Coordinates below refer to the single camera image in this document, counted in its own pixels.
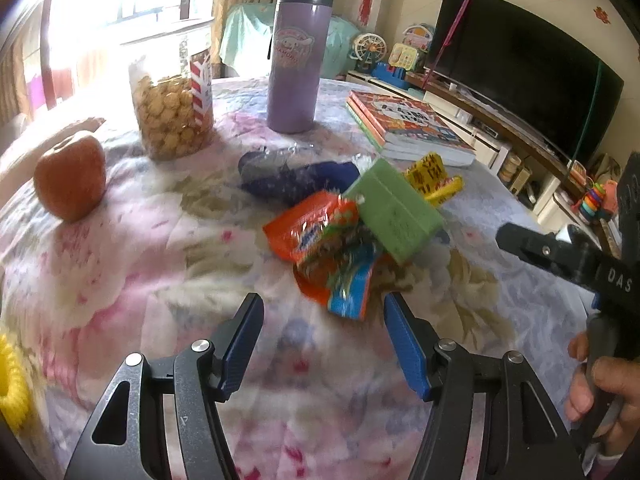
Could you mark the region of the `right hand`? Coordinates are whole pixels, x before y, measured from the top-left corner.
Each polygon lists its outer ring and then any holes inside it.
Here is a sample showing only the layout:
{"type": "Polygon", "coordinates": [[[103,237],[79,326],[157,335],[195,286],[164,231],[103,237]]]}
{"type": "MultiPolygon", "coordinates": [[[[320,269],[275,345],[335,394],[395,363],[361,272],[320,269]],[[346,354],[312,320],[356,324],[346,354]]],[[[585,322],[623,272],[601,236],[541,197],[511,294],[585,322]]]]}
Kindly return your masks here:
{"type": "Polygon", "coordinates": [[[574,371],[565,402],[565,415],[570,422],[580,422],[597,400],[610,396],[620,398],[620,412],[614,422],[596,430],[605,456],[622,454],[629,448],[639,431],[639,363],[612,356],[601,356],[590,370],[585,366],[589,354],[586,332],[575,336],[568,344],[568,354],[580,365],[574,371]]]}

